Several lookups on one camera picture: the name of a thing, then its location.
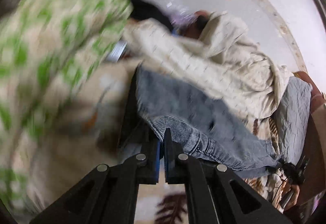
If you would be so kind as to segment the grey denim pants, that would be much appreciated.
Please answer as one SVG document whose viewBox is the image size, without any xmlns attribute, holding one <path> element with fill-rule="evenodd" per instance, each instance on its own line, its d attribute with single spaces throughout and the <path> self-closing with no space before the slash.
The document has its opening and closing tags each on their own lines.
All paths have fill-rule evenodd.
<svg viewBox="0 0 326 224">
<path fill-rule="evenodd" d="M 148 126 L 162 142 L 166 129 L 184 153 L 226 165 L 242 178 L 280 166 L 271 140 L 260 140 L 220 99 L 196 87 L 138 66 L 133 74 L 118 149 L 126 157 L 140 149 Z"/>
</svg>

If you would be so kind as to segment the purple plastic bag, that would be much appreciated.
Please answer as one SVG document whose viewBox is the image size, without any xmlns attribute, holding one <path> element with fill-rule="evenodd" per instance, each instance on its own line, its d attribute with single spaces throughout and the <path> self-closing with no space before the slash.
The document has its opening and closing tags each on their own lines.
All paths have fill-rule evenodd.
<svg viewBox="0 0 326 224">
<path fill-rule="evenodd" d="M 189 26 L 197 20 L 195 13 L 176 2 L 170 1 L 166 4 L 166 14 L 174 28 Z"/>
</svg>

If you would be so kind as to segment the grey quilted pillow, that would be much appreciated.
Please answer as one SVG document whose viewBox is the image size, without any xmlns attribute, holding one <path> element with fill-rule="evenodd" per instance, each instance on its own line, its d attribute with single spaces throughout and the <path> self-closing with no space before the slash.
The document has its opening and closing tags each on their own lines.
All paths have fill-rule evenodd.
<svg viewBox="0 0 326 224">
<path fill-rule="evenodd" d="M 302 155 L 310 115 L 312 85 L 291 77 L 274 112 L 281 159 L 296 165 Z"/>
</svg>

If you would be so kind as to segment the green white rolled quilt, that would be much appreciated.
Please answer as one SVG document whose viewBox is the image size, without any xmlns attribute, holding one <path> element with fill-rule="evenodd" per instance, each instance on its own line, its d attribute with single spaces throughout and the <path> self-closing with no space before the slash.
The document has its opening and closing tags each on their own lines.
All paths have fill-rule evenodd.
<svg viewBox="0 0 326 224">
<path fill-rule="evenodd" d="M 26 204 L 32 157 L 122 36 L 131 0 L 20 0 L 1 20 L 1 201 Z"/>
</svg>

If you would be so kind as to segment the black garment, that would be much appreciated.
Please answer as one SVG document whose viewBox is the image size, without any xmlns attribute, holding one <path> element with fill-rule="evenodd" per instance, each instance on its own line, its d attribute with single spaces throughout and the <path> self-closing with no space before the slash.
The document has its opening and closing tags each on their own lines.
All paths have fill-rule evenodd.
<svg viewBox="0 0 326 224">
<path fill-rule="evenodd" d="M 163 13 L 156 5 L 148 2 L 146 0 L 130 0 L 133 5 L 133 11 L 130 15 L 131 18 L 144 21 L 147 19 L 155 19 L 162 25 L 166 26 L 166 28 L 173 32 L 174 27 L 170 22 L 169 17 Z"/>
</svg>

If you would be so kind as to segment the cream patterned duvet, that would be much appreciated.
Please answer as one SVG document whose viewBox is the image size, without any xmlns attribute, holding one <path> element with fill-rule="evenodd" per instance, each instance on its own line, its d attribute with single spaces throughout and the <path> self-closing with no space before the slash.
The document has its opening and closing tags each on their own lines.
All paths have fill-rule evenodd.
<svg viewBox="0 0 326 224">
<path fill-rule="evenodd" d="M 153 19 L 128 23 L 123 37 L 145 65 L 224 100 L 240 117 L 271 116 L 292 75 L 248 37 L 240 18 L 228 13 L 213 13 L 198 39 L 175 36 Z"/>
</svg>

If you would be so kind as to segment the leaf pattern bed blanket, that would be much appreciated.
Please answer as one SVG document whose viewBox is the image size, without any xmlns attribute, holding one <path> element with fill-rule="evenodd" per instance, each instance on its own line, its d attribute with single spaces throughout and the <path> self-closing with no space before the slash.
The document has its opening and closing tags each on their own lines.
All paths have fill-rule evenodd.
<svg viewBox="0 0 326 224">
<path fill-rule="evenodd" d="M 16 221 L 28 223 L 97 164 L 112 166 L 139 151 L 124 157 L 118 149 L 131 79 L 138 66 L 186 82 L 133 60 L 102 65 L 37 145 L 29 167 L 26 204 L 10 208 Z M 269 119 L 240 119 L 230 112 L 258 139 L 271 140 L 282 160 L 277 128 Z"/>
</svg>

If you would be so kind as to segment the brown headboard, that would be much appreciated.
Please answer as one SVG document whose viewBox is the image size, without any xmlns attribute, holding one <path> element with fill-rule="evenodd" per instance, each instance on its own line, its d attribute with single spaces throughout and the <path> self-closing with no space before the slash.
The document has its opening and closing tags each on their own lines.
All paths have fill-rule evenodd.
<svg viewBox="0 0 326 224">
<path fill-rule="evenodd" d="M 294 75 L 313 87 L 303 149 L 309 163 L 304 173 L 306 180 L 300 187 L 298 198 L 298 204 L 303 205 L 325 191 L 325 96 L 307 73 L 298 71 Z"/>
</svg>

